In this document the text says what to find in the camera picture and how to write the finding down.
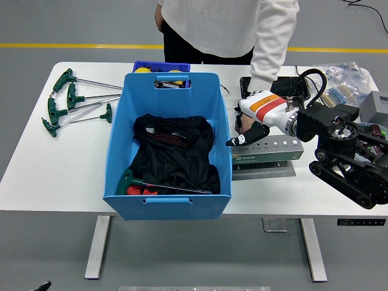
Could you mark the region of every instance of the white table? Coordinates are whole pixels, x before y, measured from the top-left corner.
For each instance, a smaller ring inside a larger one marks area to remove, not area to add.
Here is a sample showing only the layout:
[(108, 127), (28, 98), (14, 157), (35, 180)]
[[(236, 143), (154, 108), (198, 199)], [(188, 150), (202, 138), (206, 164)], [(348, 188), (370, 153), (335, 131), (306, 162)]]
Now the white table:
[[(102, 200), (104, 194), (105, 158), (109, 143), (111, 124), (107, 122), (82, 122), (64, 126), (53, 138), (42, 125), (41, 117), (48, 119), (47, 98), (57, 79), (68, 68), (73, 69), (79, 79), (123, 86), (124, 77), (133, 64), (61, 62), (56, 64), (36, 103), (12, 159), (0, 183), (0, 210), (37, 212), (85, 212), (99, 216), (90, 255), (92, 270), (85, 277), (98, 278), (102, 250), (105, 243), (109, 216), (117, 213)], [(299, 73), (307, 67), (298, 67)], [(234, 132), (234, 107), (240, 100), (239, 79), (249, 76), (249, 66), (192, 65), (192, 72), (215, 72), (230, 95), (225, 97), (230, 134)], [(280, 76), (295, 76), (294, 67), (282, 67)], [(378, 90), (373, 80), (372, 90)], [(55, 95), (57, 108), (66, 108), (67, 86)], [(76, 83), (77, 96), (94, 96), (117, 93), (83, 83)], [(116, 102), (112, 103), (113, 111)], [(89, 116), (105, 112), (102, 106)], [(61, 121), (69, 119), (63, 116)], [(280, 134), (271, 129), (271, 134)], [(331, 186), (310, 173), (309, 163), (315, 160), (314, 150), (317, 137), (303, 144), (301, 159), (293, 161), (296, 176), (282, 178), (253, 179), (232, 182), (232, 198), (224, 215), (259, 215), (261, 217), (302, 218), (306, 242), (316, 239), (312, 219), (315, 216), (337, 216), (342, 218), (384, 218), (388, 206), (377, 205), (366, 210), (346, 198)]]

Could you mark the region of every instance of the person's hand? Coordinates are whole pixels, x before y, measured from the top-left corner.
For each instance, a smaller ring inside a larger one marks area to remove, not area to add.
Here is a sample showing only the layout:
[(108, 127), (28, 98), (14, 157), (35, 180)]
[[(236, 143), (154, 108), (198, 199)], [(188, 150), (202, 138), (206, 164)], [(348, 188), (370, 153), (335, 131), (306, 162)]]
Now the person's hand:
[(156, 26), (158, 28), (158, 30), (163, 33), (163, 23), (164, 23), (164, 19), (163, 19), (163, 16), (162, 16), (162, 5), (160, 5), (158, 3), (158, 5), (156, 6), (156, 11), (155, 11), (155, 22), (156, 22)]
[(235, 123), (235, 130), (239, 135), (241, 135), (244, 132), (246, 132), (248, 129), (250, 129), (254, 122), (255, 122), (255, 120), (252, 117), (249, 117), (249, 116), (243, 114), (243, 115), (241, 115), (242, 126), (239, 128), (237, 125), (237, 122), (236, 122)]

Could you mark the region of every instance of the gray floor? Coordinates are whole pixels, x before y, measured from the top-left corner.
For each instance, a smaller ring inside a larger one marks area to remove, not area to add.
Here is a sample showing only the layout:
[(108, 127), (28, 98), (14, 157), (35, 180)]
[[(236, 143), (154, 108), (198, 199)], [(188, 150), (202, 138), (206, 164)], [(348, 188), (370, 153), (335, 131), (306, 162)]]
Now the gray floor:
[[(385, 0), (363, 0), (388, 22)], [(387, 49), (376, 13), (340, 0), (300, 0), (291, 47)], [(0, 43), (162, 44), (156, 1), (2, 1)], [(0, 177), (52, 67), (61, 61), (163, 61), (161, 50), (0, 48)], [(285, 65), (355, 61), (388, 92), (388, 54), (288, 52)], [(386, 290), (387, 227), (315, 219), (329, 282), (312, 283), (298, 220), (264, 233), (255, 217), (111, 221), (98, 281), (83, 279), (96, 217), (0, 213), (0, 289), (118, 290), (119, 286), (271, 286), (273, 290)]]

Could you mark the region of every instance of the sleeve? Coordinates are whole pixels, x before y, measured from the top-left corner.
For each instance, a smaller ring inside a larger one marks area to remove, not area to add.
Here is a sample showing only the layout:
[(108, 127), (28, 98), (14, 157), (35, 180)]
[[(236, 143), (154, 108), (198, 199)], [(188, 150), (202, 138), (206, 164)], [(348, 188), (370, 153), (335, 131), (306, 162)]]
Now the sleeve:
[(262, 0), (248, 91), (270, 90), (284, 64), (299, 12), (297, 0)]

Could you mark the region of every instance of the gray box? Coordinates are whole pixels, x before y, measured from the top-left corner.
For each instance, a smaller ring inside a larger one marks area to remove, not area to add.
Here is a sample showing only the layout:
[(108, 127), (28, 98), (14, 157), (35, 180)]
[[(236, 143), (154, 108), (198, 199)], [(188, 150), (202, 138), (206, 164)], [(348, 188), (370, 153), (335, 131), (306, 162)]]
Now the gray box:
[(360, 120), (388, 127), (388, 93), (372, 91), (360, 105)]

